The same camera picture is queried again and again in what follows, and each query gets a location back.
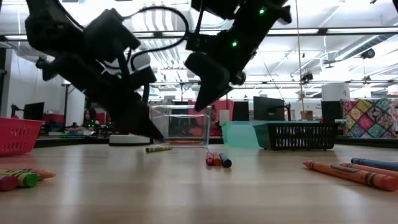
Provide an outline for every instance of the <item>crayon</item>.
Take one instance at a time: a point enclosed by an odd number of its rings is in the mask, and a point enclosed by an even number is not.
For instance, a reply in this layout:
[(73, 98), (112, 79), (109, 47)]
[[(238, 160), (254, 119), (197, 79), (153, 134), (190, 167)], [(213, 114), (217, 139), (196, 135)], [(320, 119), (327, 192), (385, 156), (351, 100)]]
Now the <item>crayon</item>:
[(5, 175), (0, 175), (0, 190), (9, 191), (14, 190), (18, 186), (17, 177), (8, 177)]
[(221, 165), (223, 165), (224, 168), (230, 168), (232, 166), (232, 162), (224, 153), (220, 153), (220, 159), (221, 159)]
[(342, 164), (340, 164), (340, 166), (359, 169), (359, 170), (365, 170), (365, 171), (369, 171), (369, 172), (375, 172), (378, 174), (389, 175), (390, 177), (394, 177), (394, 178), (398, 179), (398, 172), (396, 172), (396, 171), (362, 166), (362, 165), (357, 165), (357, 164), (349, 164), (349, 163), (342, 163)]
[(213, 153), (211, 153), (211, 152), (206, 153), (206, 164), (209, 166), (214, 165)]
[(45, 180), (45, 179), (53, 178), (53, 177), (57, 176), (56, 173), (48, 171), (48, 170), (45, 170), (45, 169), (26, 168), (26, 169), (23, 169), (23, 170), (40, 175), (40, 180)]
[(360, 158), (352, 158), (352, 164), (358, 164), (363, 166), (370, 166), (380, 169), (387, 169), (392, 171), (398, 171), (398, 164), (394, 162), (383, 162), (383, 161), (375, 161), (372, 159), (360, 159)]
[(221, 166), (220, 156), (216, 152), (213, 153), (213, 162), (215, 166)]
[(0, 170), (0, 175), (17, 177), (19, 187), (34, 187), (40, 179), (40, 175), (21, 170)]
[(395, 191), (398, 189), (398, 179), (384, 174), (377, 174), (359, 169), (327, 164), (324, 162), (304, 161), (303, 164), (311, 170), (351, 180), (359, 184), (377, 187), (379, 189)]
[(171, 146), (159, 146), (159, 147), (148, 147), (145, 149), (146, 152), (160, 152), (160, 151), (167, 151), (167, 150), (172, 150), (173, 147)]

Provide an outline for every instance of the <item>green led light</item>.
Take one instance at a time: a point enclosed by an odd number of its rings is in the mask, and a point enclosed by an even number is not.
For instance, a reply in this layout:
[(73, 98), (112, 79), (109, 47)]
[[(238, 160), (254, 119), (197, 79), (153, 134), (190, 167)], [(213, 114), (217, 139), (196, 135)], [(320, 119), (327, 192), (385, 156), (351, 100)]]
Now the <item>green led light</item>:
[(263, 15), (264, 13), (266, 13), (266, 10), (265, 9), (260, 9), (259, 14)]
[(234, 42), (232, 42), (232, 47), (236, 47), (236, 46), (238, 46), (238, 41), (234, 41)]

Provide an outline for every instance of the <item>patchwork quilt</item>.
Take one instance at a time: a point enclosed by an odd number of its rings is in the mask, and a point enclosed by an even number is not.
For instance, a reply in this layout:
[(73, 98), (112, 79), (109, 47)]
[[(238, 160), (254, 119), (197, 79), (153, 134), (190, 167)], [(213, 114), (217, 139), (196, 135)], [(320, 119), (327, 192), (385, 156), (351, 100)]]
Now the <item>patchwork quilt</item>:
[(343, 117), (346, 119), (347, 135), (354, 138), (394, 139), (397, 137), (392, 100), (385, 98), (379, 100), (343, 100), (341, 108)]

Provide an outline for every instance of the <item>teal plastic bin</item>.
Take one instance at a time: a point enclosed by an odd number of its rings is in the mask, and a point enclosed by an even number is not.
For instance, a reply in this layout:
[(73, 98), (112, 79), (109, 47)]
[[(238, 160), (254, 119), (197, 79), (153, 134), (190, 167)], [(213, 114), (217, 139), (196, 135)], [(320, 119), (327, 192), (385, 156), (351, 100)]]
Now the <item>teal plastic bin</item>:
[(222, 125), (224, 145), (260, 149), (254, 125), (266, 121), (230, 121)]

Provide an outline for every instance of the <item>blue crayon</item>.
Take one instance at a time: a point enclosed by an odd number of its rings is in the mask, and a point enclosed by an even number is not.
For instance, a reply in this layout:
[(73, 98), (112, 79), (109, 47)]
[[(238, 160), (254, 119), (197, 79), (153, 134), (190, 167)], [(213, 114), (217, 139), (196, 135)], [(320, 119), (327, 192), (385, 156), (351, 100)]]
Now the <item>blue crayon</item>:
[(383, 161), (375, 161), (372, 159), (352, 158), (351, 163), (380, 168), (380, 169), (398, 171), (398, 163), (395, 162), (383, 162)]
[(224, 168), (230, 168), (232, 166), (232, 162), (224, 153), (220, 153), (221, 165)]

